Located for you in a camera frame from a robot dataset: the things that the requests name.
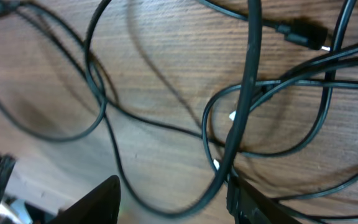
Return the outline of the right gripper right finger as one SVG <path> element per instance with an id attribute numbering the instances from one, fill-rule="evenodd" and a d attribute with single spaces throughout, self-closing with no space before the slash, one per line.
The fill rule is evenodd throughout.
<path id="1" fill-rule="evenodd" d="M 255 187 L 233 175 L 227 182 L 226 208 L 235 224 L 300 223 Z"/>

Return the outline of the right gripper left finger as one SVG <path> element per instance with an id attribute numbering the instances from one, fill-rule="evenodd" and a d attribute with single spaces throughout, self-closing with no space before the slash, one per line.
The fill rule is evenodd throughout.
<path id="1" fill-rule="evenodd" d="M 116 224 L 120 203 L 120 180 L 112 175 L 48 223 Z"/>

